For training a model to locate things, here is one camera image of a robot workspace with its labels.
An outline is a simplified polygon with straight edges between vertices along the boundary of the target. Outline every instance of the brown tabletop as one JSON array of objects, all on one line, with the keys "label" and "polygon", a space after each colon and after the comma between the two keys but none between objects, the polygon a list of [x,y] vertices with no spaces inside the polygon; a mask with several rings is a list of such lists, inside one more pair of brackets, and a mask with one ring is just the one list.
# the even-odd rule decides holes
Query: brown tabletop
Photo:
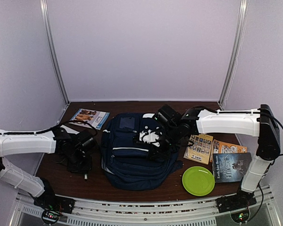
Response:
[{"label": "brown tabletop", "polygon": [[[71,103],[68,107],[63,120],[70,120],[71,117],[79,110],[79,108],[86,108],[90,110],[110,112],[108,120],[119,113],[135,112],[135,113],[154,113],[164,104],[172,106],[180,113],[184,113],[187,109],[204,105],[212,109],[218,109],[216,102],[76,102]],[[67,126],[81,131],[85,128],[76,125]],[[215,139],[239,144],[234,134],[211,134]],[[101,131],[96,137],[100,141]],[[201,164],[183,158],[185,148],[179,151],[179,160],[182,160],[184,165],[182,169],[170,174],[163,184],[150,191],[127,191],[113,187],[107,180],[104,171],[100,166],[100,152],[95,151],[92,155],[93,167],[88,175],[88,180],[84,181],[83,175],[76,175],[67,172],[66,167],[56,162],[60,157],[55,154],[47,154],[44,156],[37,176],[49,180],[55,192],[59,195],[66,195],[77,198],[106,200],[106,201],[126,201],[126,202],[157,202],[157,201],[176,201],[189,200],[199,198],[189,194],[182,185],[183,173],[192,166],[202,166],[212,171],[211,163],[209,165]],[[224,194],[235,193],[238,189],[239,183],[218,183],[214,190],[207,196],[217,196]]]}]

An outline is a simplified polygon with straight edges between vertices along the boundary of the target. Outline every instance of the plastic plate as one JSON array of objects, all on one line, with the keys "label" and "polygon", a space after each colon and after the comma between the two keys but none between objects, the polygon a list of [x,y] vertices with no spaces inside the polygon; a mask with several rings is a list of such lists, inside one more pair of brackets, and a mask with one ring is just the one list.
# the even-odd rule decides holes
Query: plastic plate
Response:
[{"label": "plastic plate", "polygon": [[214,189],[215,179],[208,169],[194,166],[184,172],[183,186],[192,195],[204,196]]}]

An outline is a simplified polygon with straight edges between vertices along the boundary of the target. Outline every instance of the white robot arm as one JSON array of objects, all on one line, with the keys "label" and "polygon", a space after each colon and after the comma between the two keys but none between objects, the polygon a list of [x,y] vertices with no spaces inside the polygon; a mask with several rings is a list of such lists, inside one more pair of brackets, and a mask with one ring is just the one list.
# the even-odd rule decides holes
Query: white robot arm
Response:
[{"label": "white robot arm", "polygon": [[44,209],[59,207],[61,203],[46,179],[28,174],[4,157],[19,153],[58,153],[67,158],[68,171],[84,174],[86,179],[92,158],[85,147],[94,142],[94,135],[88,130],[76,133],[60,125],[35,132],[0,129],[0,180],[27,191],[35,199],[35,204]]},{"label": "white robot arm", "polygon": [[180,114],[165,105],[153,118],[164,128],[158,131],[143,131],[140,142],[153,144],[150,158],[167,157],[168,146],[177,144],[182,138],[200,133],[232,133],[258,137],[256,155],[242,179],[236,195],[217,199],[219,212],[231,211],[237,207],[255,204],[253,193],[262,177],[267,173],[271,163],[280,155],[279,127],[273,120],[268,105],[247,111],[220,111],[206,107],[196,107]]}]

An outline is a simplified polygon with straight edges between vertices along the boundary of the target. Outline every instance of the white backdrop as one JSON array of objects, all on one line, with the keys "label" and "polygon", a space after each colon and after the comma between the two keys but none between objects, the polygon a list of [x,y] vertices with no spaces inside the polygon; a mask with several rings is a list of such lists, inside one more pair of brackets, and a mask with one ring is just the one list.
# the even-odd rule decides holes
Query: white backdrop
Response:
[{"label": "white backdrop", "polygon": [[[283,1],[250,1],[238,67],[226,109],[270,105],[283,124]],[[240,136],[242,144],[255,153],[257,139]],[[283,133],[281,132],[283,153]],[[265,183],[271,185],[283,216],[283,157],[269,170]]]},{"label": "white backdrop", "polygon": [[70,101],[219,100],[239,0],[53,0]]},{"label": "white backdrop", "polygon": [[[39,0],[0,1],[0,129],[39,130],[64,108],[50,59]],[[34,173],[41,154],[8,159]],[[7,225],[17,190],[0,182],[0,226]]]}]

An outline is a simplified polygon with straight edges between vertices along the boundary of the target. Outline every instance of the navy blue backpack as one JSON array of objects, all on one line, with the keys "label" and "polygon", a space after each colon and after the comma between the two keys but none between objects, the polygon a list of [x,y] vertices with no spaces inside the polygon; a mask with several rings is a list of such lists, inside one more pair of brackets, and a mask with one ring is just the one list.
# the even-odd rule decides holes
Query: navy blue backpack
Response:
[{"label": "navy blue backpack", "polygon": [[182,168],[178,147],[171,147],[168,159],[150,160],[152,144],[133,141],[145,129],[160,125],[149,114],[122,113],[111,119],[101,139],[102,168],[110,183],[120,189],[144,191],[161,185],[170,173]]}]

